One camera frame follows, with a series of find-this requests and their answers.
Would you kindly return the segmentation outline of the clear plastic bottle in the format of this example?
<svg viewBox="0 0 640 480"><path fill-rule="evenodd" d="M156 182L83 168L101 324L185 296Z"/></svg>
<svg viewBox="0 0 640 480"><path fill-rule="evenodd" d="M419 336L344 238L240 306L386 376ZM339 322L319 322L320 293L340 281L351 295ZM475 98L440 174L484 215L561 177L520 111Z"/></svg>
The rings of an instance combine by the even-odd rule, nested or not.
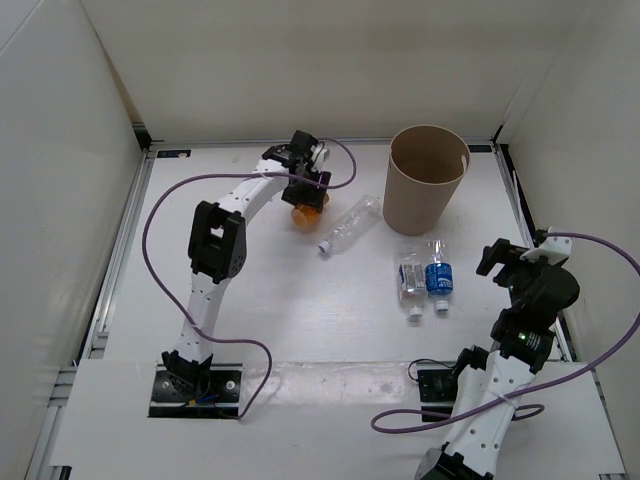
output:
<svg viewBox="0 0 640 480"><path fill-rule="evenodd" d="M329 228L318 243L322 255L347 251L380 219L381 204L371 195L363 196Z"/></svg>

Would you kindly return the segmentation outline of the orange plastic bottle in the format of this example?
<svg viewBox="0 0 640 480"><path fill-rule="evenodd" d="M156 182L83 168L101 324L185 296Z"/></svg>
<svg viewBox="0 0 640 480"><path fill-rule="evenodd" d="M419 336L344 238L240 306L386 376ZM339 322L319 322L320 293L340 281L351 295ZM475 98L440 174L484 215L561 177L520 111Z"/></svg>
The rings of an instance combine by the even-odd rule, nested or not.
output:
<svg viewBox="0 0 640 480"><path fill-rule="evenodd" d="M300 230L311 230L320 221L326 205L329 203L329 195L321 194L321 211L316 212L308 207L293 207L291 210L291 219L294 225Z"/></svg>

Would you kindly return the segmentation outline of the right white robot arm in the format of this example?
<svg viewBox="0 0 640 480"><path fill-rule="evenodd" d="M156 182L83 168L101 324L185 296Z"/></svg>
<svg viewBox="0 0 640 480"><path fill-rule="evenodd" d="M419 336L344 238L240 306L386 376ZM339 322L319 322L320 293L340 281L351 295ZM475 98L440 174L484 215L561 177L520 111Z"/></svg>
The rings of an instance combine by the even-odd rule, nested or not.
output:
<svg viewBox="0 0 640 480"><path fill-rule="evenodd" d="M563 265L568 238L550 236L527 249L499 239L483 250L477 274L499 270L493 281L508 290L490 336L490 350L464 350L449 375L456 396L441 445L423 456L418 479L492 479L507 429L520 405L514 392L530 386L549 358L558 313L578 298L580 287Z"/></svg>

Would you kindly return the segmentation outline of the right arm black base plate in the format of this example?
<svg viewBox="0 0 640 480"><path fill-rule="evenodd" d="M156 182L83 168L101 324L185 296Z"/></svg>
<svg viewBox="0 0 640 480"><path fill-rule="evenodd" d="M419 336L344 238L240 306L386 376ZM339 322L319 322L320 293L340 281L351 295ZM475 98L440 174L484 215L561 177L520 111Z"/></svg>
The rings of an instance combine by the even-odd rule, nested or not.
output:
<svg viewBox="0 0 640 480"><path fill-rule="evenodd" d="M448 418L457 395L453 367L432 359L417 359L408 365L409 379L418 385L421 420L433 423Z"/></svg>

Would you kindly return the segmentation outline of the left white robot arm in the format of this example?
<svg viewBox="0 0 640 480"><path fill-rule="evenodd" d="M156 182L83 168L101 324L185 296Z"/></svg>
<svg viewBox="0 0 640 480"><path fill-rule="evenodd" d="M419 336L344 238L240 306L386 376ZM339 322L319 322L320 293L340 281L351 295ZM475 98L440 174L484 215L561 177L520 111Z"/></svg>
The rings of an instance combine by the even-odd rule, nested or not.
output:
<svg viewBox="0 0 640 480"><path fill-rule="evenodd" d="M249 222L277 194L293 206L322 212L331 178L323 169L328 156L323 142L298 130L289 143L268 148L231 192L197 205L187 249L192 271L188 315L173 350L162 354L170 380L186 398L197 400L209 391L209 339L222 297L247 260Z"/></svg>

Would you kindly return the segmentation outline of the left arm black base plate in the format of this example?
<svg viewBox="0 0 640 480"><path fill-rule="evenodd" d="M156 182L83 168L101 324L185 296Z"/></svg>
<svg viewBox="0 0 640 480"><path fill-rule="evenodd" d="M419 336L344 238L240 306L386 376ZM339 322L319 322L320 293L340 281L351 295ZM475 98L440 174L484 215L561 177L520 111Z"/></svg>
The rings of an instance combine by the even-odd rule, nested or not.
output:
<svg viewBox="0 0 640 480"><path fill-rule="evenodd" d="M195 387L174 379L156 366L148 407L149 418L232 419L239 414L243 366L214 363Z"/></svg>

